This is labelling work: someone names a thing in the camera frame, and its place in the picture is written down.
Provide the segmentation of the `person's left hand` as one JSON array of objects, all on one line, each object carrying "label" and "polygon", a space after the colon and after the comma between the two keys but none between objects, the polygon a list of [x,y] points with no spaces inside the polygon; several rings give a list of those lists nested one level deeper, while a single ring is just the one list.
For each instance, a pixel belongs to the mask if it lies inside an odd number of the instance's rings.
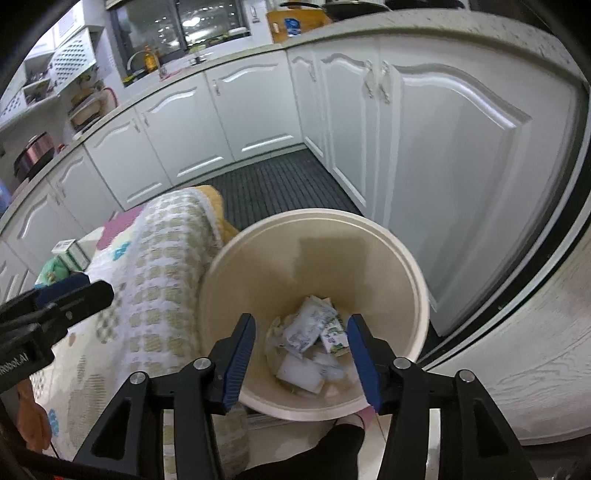
[{"label": "person's left hand", "polygon": [[52,431],[48,415],[34,398],[31,381],[23,380],[16,385],[19,408],[16,427],[29,450],[42,453],[50,446]]}]

